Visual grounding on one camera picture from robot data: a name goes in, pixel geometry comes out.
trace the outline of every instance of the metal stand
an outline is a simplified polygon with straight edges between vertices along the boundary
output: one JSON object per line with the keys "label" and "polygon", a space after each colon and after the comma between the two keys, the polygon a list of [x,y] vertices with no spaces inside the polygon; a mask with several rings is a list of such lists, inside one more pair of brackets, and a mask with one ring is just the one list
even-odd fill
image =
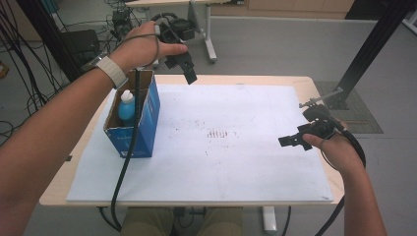
{"label": "metal stand", "polygon": [[410,11],[413,3],[414,0],[391,1],[336,86],[335,89],[341,88],[343,92],[325,99],[325,104],[329,109],[347,109],[345,101],[349,93],[352,92],[405,15]]}

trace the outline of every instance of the leg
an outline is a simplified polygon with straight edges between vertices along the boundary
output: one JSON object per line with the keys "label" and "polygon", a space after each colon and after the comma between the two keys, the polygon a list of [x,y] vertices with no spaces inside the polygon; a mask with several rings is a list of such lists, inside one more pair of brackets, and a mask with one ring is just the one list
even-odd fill
{"label": "leg", "polygon": [[169,207],[130,207],[123,222],[121,236],[168,236],[174,222]]}
{"label": "leg", "polygon": [[241,236],[241,207],[208,208],[198,236]]}

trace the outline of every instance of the paper sheet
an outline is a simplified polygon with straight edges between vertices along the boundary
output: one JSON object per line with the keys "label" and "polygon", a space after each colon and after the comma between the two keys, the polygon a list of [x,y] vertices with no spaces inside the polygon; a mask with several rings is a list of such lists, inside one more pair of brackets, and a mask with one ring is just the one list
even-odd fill
{"label": "paper sheet", "polygon": [[[153,156],[132,159],[118,201],[332,201],[315,150],[281,147],[305,124],[293,87],[157,85]],[[68,201],[110,201],[124,159],[103,131],[111,99],[83,152]]]}

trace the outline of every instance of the cardboard box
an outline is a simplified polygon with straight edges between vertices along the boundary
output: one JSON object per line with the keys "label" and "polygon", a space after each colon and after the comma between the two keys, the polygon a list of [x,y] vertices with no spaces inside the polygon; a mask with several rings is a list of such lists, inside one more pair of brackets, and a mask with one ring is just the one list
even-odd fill
{"label": "cardboard box", "polygon": [[[141,71],[140,75],[140,103],[143,106],[132,157],[152,157],[160,107],[159,95],[153,71]],[[123,122],[117,114],[121,102],[120,96],[123,91],[129,89],[132,94],[135,94],[135,72],[129,73],[128,77],[128,83],[116,91],[108,117],[104,123],[104,132],[121,157],[126,157],[133,134],[133,127],[123,127]]]}

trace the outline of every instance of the small bottle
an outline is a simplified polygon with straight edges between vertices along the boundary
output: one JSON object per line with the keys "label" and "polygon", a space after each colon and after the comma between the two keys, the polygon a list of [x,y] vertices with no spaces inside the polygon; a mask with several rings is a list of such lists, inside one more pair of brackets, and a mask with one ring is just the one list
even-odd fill
{"label": "small bottle", "polygon": [[125,127],[133,127],[135,125],[135,98],[128,89],[123,92],[121,98],[119,118]]}

